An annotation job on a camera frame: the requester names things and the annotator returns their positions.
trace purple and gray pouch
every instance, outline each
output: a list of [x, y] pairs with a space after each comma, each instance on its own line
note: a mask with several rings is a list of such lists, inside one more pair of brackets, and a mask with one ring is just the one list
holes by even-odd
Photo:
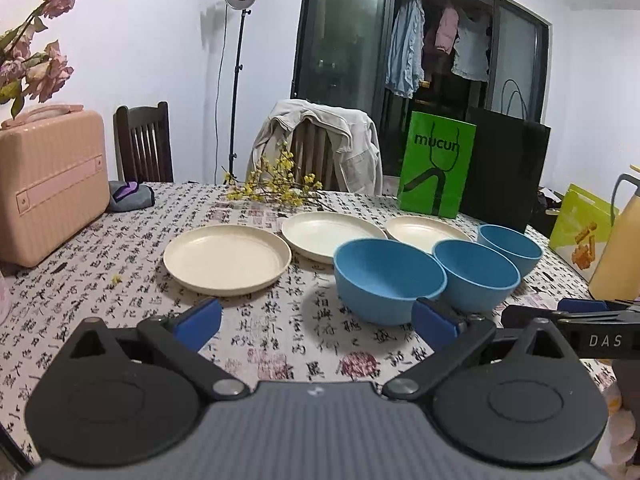
[[156, 203], [154, 190], [145, 184], [110, 180], [109, 191], [111, 198], [109, 199], [107, 211], [111, 213], [145, 209]]

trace gray ribbed surface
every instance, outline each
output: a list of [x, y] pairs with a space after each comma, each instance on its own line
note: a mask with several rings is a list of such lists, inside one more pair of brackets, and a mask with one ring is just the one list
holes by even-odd
[[44, 462], [29, 480], [604, 480], [591, 465], [499, 469], [450, 448], [420, 409], [368, 383], [261, 383], [213, 405], [180, 446], [149, 462], [87, 471]]

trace chair backrest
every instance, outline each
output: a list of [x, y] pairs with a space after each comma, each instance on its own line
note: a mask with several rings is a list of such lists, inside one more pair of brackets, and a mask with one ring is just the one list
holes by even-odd
[[293, 176], [296, 183], [302, 184], [305, 175], [313, 173], [316, 179], [322, 182], [323, 189], [338, 191], [331, 140], [322, 128], [311, 123], [306, 126], [314, 128], [315, 133], [309, 129], [306, 133], [300, 133], [296, 129], [291, 140], [291, 151], [295, 162]]
[[124, 179], [136, 182], [173, 182], [169, 143], [169, 106], [143, 106], [116, 111], [116, 129]]

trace table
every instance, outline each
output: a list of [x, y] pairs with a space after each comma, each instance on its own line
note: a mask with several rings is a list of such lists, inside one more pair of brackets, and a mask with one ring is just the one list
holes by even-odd
[[[220, 186], [152, 187], [155, 207], [105, 214], [36, 269], [10, 279], [12, 312], [0, 326], [0, 422], [36, 462], [24, 406], [80, 320], [100, 316], [110, 327], [135, 326], [148, 316], [183, 312], [202, 296], [166, 272], [162, 252], [169, 241], [210, 223], [277, 232], [292, 214], [258, 203], [230, 203]], [[402, 214], [393, 197], [326, 192], [322, 202], [379, 226]], [[447, 222], [475, 239], [477, 221], [460, 215]], [[540, 234], [531, 229], [527, 234], [546, 247]], [[121, 282], [114, 280], [116, 275]], [[539, 266], [504, 306], [555, 308], [567, 296], [586, 298], [586, 284], [545, 250]], [[332, 267], [301, 256], [294, 256], [287, 272], [267, 290], [222, 303], [222, 327], [200, 353], [251, 387], [258, 380], [372, 380], [380, 386], [431, 354], [411, 326], [381, 328], [352, 316], [337, 297]], [[614, 380], [609, 367], [591, 360], [585, 365], [600, 388]]]

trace plate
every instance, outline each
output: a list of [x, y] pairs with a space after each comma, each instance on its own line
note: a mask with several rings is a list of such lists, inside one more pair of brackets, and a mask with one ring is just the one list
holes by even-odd
[[188, 231], [164, 250], [177, 282], [208, 296], [242, 296], [274, 283], [291, 262], [289, 246], [262, 229], [211, 225]]
[[397, 216], [386, 222], [385, 229], [394, 240], [429, 254], [433, 246], [441, 240], [457, 238], [472, 241], [460, 229], [424, 216]]
[[371, 222], [329, 212], [300, 213], [287, 218], [282, 224], [282, 235], [296, 252], [322, 264], [332, 264], [335, 250], [345, 242], [386, 238], [385, 232]]

